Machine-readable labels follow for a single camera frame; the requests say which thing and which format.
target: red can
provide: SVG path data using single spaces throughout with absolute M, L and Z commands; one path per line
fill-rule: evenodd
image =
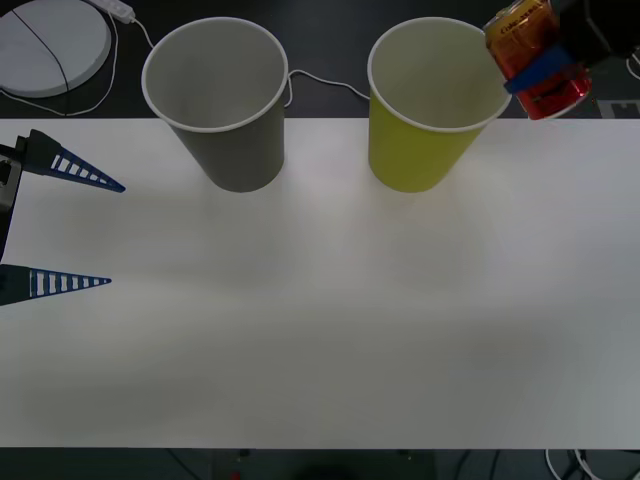
M 513 79 L 560 40 L 558 19 L 548 0 L 518 0 L 484 27 L 487 48 L 507 80 Z M 591 79 L 572 65 L 516 96 L 532 120 L 560 116 L 591 91 Z

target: white table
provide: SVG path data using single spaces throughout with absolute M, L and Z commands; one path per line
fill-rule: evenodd
M 424 194 L 366 120 L 251 194 L 159 120 L 30 128 L 127 191 L 23 177 L 5 263 L 114 282 L 0 309 L 0 446 L 640 446 L 639 122 L 497 121 Z

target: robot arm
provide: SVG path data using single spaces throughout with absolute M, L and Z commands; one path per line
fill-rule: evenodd
M 640 1 L 551 0 L 562 44 L 585 67 L 610 56 L 629 58 L 640 46 Z

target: black cable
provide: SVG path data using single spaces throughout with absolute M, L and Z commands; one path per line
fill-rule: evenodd
M 493 477 L 496 475 L 496 467 L 498 466 L 498 459 L 500 458 L 500 453 L 502 450 L 496 450 L 496 453 L 493 455 L 493 461 L 491 462 L 491 470 L 489 471 L 489 480 L 493 480 Z
M 60 73 L 62 73 L 62 78 L 64 79 L 64 86 L 66 88 L 66 95 L 65 95 L 65 100 L 64 100 L 64 116 L 66 117 L 69 114 L 69 82 L 67 81 L 67 76 L 64 73 L 64 69 L 62 68 L 62 64 L 60 63 L 60 60 L 58 60 L 58 57 L 56 57 L 56 54 L 53 53 L 53 51 L 49 48 L 49 46 L 44 42 L 44 40 L 42 40 L 40 38 L 40 35 L 38 35 L 33 28 L 31 28 L 29 26 L 29 24 L 27 22 L 25 22 L 22 17 L 20 15 L 18 15 L 18 13 L 15 10 L 11 10 L 11 12 L 18 18 L 18 20 L 20 20 L 25 27 L 27 27 L 31 33 L 33 33 L 35 35 L 35 37 L 40 40 L 40 43 L 42 43 L 42 45 L 44 45 L 44 48 L 46 48 L 49 53 L 51 54 L 51 56 L 53 57 L 53 59 L 56 61 L 56 63 L 58 64 L 58 67 L 60 68 Z
M 189 467 L 187 467 L 187 465 L 182 460 L 180 460 L 180 457 L 178 457 L 173 450 L 171 450 L 170 448 L 167 448 L 166 451 L 169 455 L 173 457 L 176 463 L 178 463 L 178 465 L 180 465 L 182 469 L 185 472 L 187 472 L 189 476 L 191 476 L 191 478 L 193 478 L 193 480 L 201 480 L 200 477 L 198 477 L 195 473 L 193 473 L 193 471 Z
M 560 477 L 562 478 L 562 480 L 569 480 L 569 478 L 571 478 L 571 476 L 580 468 L 578 460 L 576 459 L 575 455 L 573 455 L 573 450 L 567 450 L 567 455 L 569 456 L 569 465 Z
M 466 463 L 467 459 L 469 458 L 469 454 L 471 454 L 471 450 L 466 450 L 462 454 L 462 456 L 460 457 L 460 460 L 458 460 L 458 463 L 456 465 L 455 474 L 453 475 L 453 480 L 458 480 L 458 478 L 460 477 L 460 472 L 462 472 L 462 467 L 464 467 L 464 464 Z

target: black floor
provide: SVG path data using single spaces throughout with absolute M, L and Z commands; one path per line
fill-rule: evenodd
M 453 480 L 462 451 L 251 451 L 174 450 L 200 480 Z M 489 480 L 495 451 L 474 451 L 458 480 Z M 552 461 L 564 473 L 565 451 Z M 590 451 L 595 475 L 627 479 L 640 468 L 640 455 Z M 0 449 L 3 480 L 194 480 L 161 449 Z M 571 479 L 580 480 L 580 474 Z M 542 451 L 502 451 L 494 480 L 553 480 Z

